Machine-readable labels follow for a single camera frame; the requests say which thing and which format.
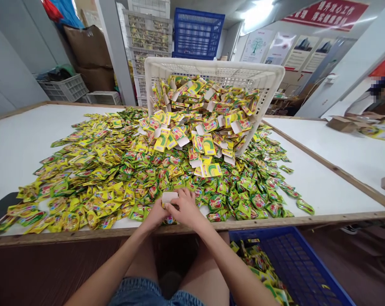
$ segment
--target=blue mesh basket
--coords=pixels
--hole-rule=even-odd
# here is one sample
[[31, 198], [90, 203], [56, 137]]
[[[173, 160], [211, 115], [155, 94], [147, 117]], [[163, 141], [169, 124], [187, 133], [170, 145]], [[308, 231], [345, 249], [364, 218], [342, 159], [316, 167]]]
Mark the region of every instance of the blue mesh basket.
[[217, 55], [225, 15], [176, 8], [174, 52], [193, 56]]
[[180, 53], [172, 53], [172, 58], [188, 58], [192, 60], [214, 60], [213, 57], [207, 57], [202, 55], [191, 55], [191, 54], [180, 54]]
[[355, 306], [295, 227], [229, 232], [231, 241], [259, 238], [275, 272], [300, 306]]

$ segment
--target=denim shorts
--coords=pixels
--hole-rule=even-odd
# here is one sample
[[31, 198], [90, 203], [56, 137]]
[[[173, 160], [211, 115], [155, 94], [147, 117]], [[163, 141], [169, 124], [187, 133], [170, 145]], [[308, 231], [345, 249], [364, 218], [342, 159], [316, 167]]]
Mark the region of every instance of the denim shorts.
[[157, 306], [204, 306], [192, 294], [178, 290], [170, 300], [166, 300], [160, 287], [147, 278], [124, 278], [109, 306], [157, 305]]

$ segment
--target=poster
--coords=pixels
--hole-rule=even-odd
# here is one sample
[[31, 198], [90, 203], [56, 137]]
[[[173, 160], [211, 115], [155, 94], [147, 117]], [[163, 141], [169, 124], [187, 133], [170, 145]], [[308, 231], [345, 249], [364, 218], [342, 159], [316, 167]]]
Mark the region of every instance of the poster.
[[277, 32], [266, 55], [265, 64], [281, 65], [285, 60], [296, 38], [295, 34]]
[[335, 39], [323, 38], [317, 47], [316, 52], [314, 52], [302, 72], [313, 73], [326, 57], [327, 53], [330, 52], [330, 49], [335, 42]]
[[260, 63], [266, 46], [272, 40], [273, 31], [259, 29], [249, 34], [241, 57], [241, 62]]
[[283, 21], [349, 32], [368, 4], [346, 0], [320, 1], [283, 18]]
[[299, 71], [319, 39], [319, 37], [315, 36], [300, 35], [286, 60], [285, 69]]

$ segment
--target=shoe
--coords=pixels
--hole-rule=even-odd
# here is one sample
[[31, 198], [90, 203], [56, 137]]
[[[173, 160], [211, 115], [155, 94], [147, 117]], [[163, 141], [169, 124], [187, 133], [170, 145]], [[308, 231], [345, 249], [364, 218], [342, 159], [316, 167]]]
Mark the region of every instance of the shoe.
[[355, 229], [352, 225], [348, 225], [346, 227], [340, 228], [343, 232], [349, 234], [349, 235], [355, 235], [357, 234], [358, 229]]

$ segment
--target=tree illustration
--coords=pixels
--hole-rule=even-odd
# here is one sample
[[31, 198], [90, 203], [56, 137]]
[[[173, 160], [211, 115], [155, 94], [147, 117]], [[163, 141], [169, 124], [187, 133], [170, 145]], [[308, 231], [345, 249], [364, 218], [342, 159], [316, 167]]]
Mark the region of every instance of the tree illustration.
[[260, 48], [262, 45], [263, 45], [263, 39], [260, 37], [255, 38], [251, 44], [251, 48], [253, 50], [252, 53], [255, 54], [256, 49]]

